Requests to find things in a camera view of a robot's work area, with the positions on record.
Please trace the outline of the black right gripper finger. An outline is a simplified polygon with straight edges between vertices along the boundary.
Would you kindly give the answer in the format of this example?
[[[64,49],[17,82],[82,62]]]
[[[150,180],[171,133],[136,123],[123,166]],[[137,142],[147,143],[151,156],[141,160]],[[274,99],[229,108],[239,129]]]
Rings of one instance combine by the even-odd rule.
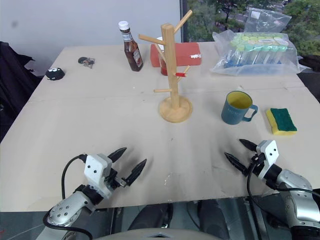
[[[240,161],[232,154],[224,152],[225,157],[227,160],[236,168],[238,169],[244,176],[249,174],[249,170],[245,167]]]
[[[257,151],[257,144],[247,140],[247,139],[239,139],[239,141],[250,151],[256,152]]]

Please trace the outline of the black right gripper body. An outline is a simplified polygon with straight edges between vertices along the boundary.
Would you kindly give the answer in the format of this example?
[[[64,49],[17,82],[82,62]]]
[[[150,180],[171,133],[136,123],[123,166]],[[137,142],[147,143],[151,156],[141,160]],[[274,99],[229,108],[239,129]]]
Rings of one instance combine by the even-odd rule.
[[[266,156],[264,153],[261,154],[255,154],[251,158],[251,163],[248,167],[248,175],[256,175],[257,177],[261,173],[262,169],[264,168],[265,164],[264,161],[266,160]]]

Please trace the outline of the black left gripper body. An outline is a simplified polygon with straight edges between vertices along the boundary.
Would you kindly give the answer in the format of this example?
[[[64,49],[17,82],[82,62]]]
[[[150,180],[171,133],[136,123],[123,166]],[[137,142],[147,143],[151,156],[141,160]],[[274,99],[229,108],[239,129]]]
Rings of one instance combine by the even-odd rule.
[[[105,180],[112,189],[125,188],[128,185],[124,179],[118,177],[118,172],[113,168],[110,169],[110,173]]]

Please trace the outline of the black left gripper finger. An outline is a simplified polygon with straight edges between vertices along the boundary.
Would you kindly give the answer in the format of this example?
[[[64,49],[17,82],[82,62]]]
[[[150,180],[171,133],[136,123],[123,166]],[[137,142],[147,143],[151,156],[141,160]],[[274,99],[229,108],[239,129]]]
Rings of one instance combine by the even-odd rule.
[[[133,182],[140,176],[146,165],[146,162],[147,159],[144,159],[132,169],[130,175],[127,178],[122,178],[126,186],[131,186]]]
[[[115,163],[125,153],[126,150],[127,150],[126,147],[121,147],[121,148],[113,151],[112,153],[110,153],[107,156],[107,163],[108,164]]]

